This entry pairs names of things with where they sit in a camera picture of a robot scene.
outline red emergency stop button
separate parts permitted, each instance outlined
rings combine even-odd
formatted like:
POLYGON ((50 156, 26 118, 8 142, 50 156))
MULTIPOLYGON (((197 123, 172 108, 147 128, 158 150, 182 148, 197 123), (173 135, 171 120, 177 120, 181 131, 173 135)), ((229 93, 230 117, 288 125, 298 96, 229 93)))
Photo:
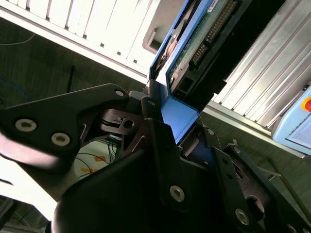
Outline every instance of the red emergency stop button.
POLYGON ((309 100, 306 104, 305 104, 305 108, 311 112, 311 100, 309 100))
POLYGON ((306 98, 302 104, 301 104, 301 108, 305 111, 309 111, 311 112, 311 97, 306 98))

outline blue casing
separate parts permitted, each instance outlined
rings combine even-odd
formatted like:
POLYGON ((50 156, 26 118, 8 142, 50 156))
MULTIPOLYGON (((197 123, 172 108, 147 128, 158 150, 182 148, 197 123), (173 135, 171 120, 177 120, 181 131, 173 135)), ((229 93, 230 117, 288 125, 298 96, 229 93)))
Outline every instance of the blue casing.
POLYGON ((311 97, 311 86, 286 112, 272 138, 287 147, 311 155, 311 113, 301 108, 302 102, 311 97))
MULTIPOLYGON (((172 25, 169 33, 166 35, 160 49, 158 50, 155 60, 150 67, 149 78, 152 78, 152 71, 155 68, 155 64, 160 56, 163 54, 163 50, 165 49, 170 39, 170 35, 174 28, 177 26, 179 19, 181 18, 182 13, 187 6, 188 1, 189 0, 184 3, 178 17, 172 25)), ((187 44, 188 40, 190 39, 195 28, 199 24, 201 18, 204 16, 211 2, 212 0, 201 0, 184 33, 180 37, 173 53, 171 54, 165 66, 162 68, 158 77, 156 78, 156 81, 161 84, 161 111, 163 120, 164 123, 171 126, 176 143, 181 140, 181 138, 185 135, 188 129, 197 120, 197 118, 199 117, 199 112, 171 95, 169 85, 169 72, 175 64, 183 48, 187 44)))

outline circuit board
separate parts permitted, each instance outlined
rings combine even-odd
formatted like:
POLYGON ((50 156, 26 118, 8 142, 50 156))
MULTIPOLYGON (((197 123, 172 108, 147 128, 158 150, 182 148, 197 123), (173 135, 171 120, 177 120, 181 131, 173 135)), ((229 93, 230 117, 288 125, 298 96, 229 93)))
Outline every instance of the circuit board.
POLYGON ((169 73, 171 84, 180 78, 182 70, 189 67, 189 62, 195 64, 199 62, 236 5, 237 2, 234 0, 214 0, 211 3, 169 73))

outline dark gray floor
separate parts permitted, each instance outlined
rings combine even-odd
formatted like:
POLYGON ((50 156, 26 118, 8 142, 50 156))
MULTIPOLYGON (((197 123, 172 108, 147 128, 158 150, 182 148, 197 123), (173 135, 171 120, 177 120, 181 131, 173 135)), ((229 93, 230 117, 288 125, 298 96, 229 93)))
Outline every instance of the dark gray floor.
MULTIPOLYGON (((0 43, 23 41, 31 35, 32 32, 0 18, 0 43)), ((22 88, 28 101, 65 93, 72 66, 75 66, 75 72, 71 91, 105 83, 117 84, 126 91, 143 88, 143 84, 38 35, 23 45, 0 46, 0 78, 22 88)), ((0 82, 0 99, 3 100, 0 108, 25 102, 19 91, 3 82, 0 82)), ((201 117, 203 122, 218 134, 222 146, 236 139, 257 164, 269 169, 272 168, 265 162, 266 158, 273 158, 311 211, 310 164, 216 118, 206 114, 202 114, 201 117)), ((272 183, 301 213, 281 180, 274 178, 272 183)))

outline blue metal plate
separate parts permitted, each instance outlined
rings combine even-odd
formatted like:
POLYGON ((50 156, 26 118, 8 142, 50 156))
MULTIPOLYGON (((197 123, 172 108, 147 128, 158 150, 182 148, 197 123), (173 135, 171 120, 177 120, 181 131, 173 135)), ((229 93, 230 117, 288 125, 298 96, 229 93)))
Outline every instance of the blue metal plate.
MULTIPOLYGON (((176 28, 177 23, 179 22, 179 19, 181 18, 188 2, 189 1, 187 0, 183 5, 182 10, 180 11, 174 24, 172 25, 169 33, 165 37, 165 40, 156 55, 155 61, 150 68, 149 77, 152 77, 152 71, 155 68, 155 64, 159 59, 160 55, 163 54, 163 50, 165 49, 168 40, 170 39, 170 35, 174 28, 176 28)), ((190 39, 191 35, 193 34, 195 28, 198 26, 201 18, 206 13, 211 2, 212 0, 201 0, 195 13, 193 14, 187 27, 185 28, 185 31, 183 32, 176 47, 174 48, 174 51, 172 52, 165 66, 161 69, 158 77, 156 78, 156 81, 161 84, 161 111, 163 115, 163 120, 166 124, 171 126, 176 143, 181 140, 181 138, 185 135, 185 133, 199 117, 199 112, 171 95, 169 85, 169 72, 172 69, 174 63, 176 62, 178 56, 184 49, 185 45, 187 44, 188 40, 190 39)))

